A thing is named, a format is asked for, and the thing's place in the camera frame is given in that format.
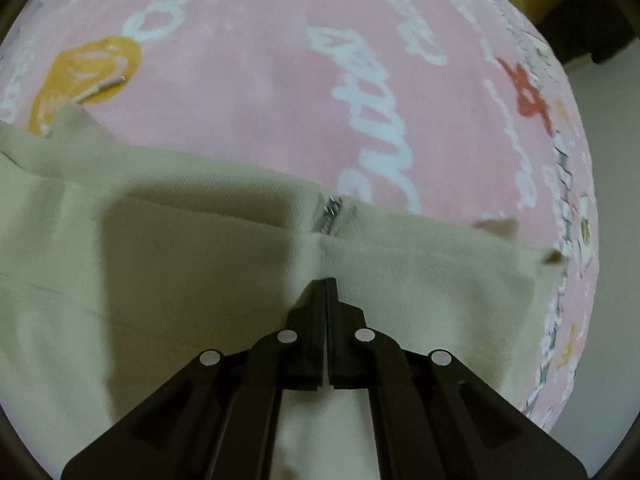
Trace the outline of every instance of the zipper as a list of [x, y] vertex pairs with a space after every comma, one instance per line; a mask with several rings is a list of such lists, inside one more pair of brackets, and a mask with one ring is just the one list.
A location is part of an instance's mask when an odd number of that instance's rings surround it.
[[342, 199], [340, 197], [334, 198], [330, 196], [320, 218], [316, 220], [314, 232], [323, 235], [331, 233], [331, 228], [334, 226], [335, 219], [338, 218], [340, 211], [342, 211]]

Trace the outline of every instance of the red star print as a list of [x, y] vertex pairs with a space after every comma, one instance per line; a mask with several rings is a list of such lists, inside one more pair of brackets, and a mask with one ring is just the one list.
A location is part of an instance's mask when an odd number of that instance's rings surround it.
[[513, 85], [518, 93], [518, 113], [523, 117], [542, 117], [546, 132], [551, 136], [553, 134], [551, 128], [551, 119], [549, 119], [549, 110], [545, 100], [540, 95], [540, 90], [535, 88], [529, 82], [527, 71], [520, 63], [516, 63], [515, 68], [511, 68], [507, 63], [497, 58], [502, 68], [511, 78]]

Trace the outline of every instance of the dark object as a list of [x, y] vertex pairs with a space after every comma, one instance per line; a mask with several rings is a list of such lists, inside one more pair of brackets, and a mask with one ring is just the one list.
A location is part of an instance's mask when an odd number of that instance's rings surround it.
[[283, 389], [367, 388], [382, 480], [584, 480], [584, 467], [445, 351], [402, 350], [312, 282], [286, 329], [203, 352], [66, 466], [63, 480], [266, 480]]
[[603, 63], [640, 33], [640, 0], [563, 0], [537, 26], [563, 64]]

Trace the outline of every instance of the pink fabric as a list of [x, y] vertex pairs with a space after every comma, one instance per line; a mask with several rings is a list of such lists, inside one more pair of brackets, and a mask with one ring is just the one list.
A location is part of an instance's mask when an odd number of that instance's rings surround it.
[[520, 405], [551, 428], [584, 347], [597, 214], [567, 78], [507, 1], [31, 0], [0, 48], [0, 119], [27, 126], [58, 54], [107, 36], [142, 48], [130, 81], [86, 106], [124, 142], [447, 222], [515, 216], [524, 243], [570, 256]]

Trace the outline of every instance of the garment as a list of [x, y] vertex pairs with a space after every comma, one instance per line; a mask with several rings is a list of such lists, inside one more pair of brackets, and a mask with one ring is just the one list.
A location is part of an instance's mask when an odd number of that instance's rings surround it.
[[[54, 476], [199, 351], [249, 348], [327, 276], [403, 348], [446, 348], [526, 398], [557, 251], [350, 198], [322, 234], [315, 184], [126, 146], [77, 105], [50, 127], [0, 122], [0, 399]], [[377, 471], [361, 392], [285, 401], [272, 478]], [[321, 465], [330, 452], [344, 460]]]

